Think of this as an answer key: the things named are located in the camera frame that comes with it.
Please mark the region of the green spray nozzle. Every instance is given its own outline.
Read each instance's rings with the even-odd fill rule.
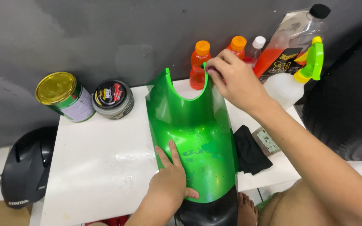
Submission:
[[[305,67],[299,69],[299,71],[294,74],[294,78],[301,83],[306,83],[311,78],[313,80],[320,80],[323,65],[323,44],[321,37],[314,37],[311,47],[295,61],[302,62],[305,60]]]

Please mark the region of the orange bottle cap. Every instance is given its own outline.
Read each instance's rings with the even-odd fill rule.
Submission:
[[[205,56],[208,54],[210,50],[210,44],[208,41],[199,41],[196,43],[195,45],[195,52],[199,55],[199,56]]]
[[[247,40],[243,36],[235,36],[231,40],[231,49],[238,52],[245,48],[245,45],[247,44]]]

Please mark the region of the gray wall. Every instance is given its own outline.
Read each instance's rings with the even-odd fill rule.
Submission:
[[[34,96],[52,72],[73,73],[89,92],[107,78],[145,85],[165,67],[187,78],[196,41],[215,56],[235,35],[270,38],[284,13],[314,3],[332,9],[327,67],[354,42],[333,45],[362,26],[362,0],[0,0],[0,147],[58,124]]]

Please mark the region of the plastic bottle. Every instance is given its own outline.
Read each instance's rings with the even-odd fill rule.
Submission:
[[[232,40],[230,45],[227,47],[227,49],[231,50],[231,52],[238,56],[239,59],[244,59],[244,48],[247,44],[247,40],[243,36],[235,36]]]
[[[323,37],[326,31],[323,19],[329,13],[327,6],[315,4],[309,12],[298,13],[280,25],[254,69],[258,78],[262,76],[262,83],[278,73],[294,74],[305,64],[294,60],[306,52],[314,37]]]
[[[311,78],[319,80],[323,65],[323,44],[321,37],[315,37],[308,51],[296,61],[306,60],[306,66],[299,69],[294,76],[280,73],[270,77],[264,88],[271,98],[287,110],[304,95],[304,85]]]
[[[193,89],[202,90],[205,85],[205,70],[200,65],[208,61],[210,57],[210,44],[207,41],[199,41],[195,45],[195,51],[191,56],[191,72],[189,73],[189,84]]]
[[[264,47],[265,42],[266,39],[264,37],[258,36],[255,38],[252,46],[248,49],[248,51],[246,51],[246,56],[244,57],[243,61],[250,65],[252,69],[255,68],[256,61],[262,52],[261,49]]]

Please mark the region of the tire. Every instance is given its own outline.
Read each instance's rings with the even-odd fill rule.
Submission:
[[[362,40],[324,73],[308,94],[303,121],[347,161],[362,161]]]

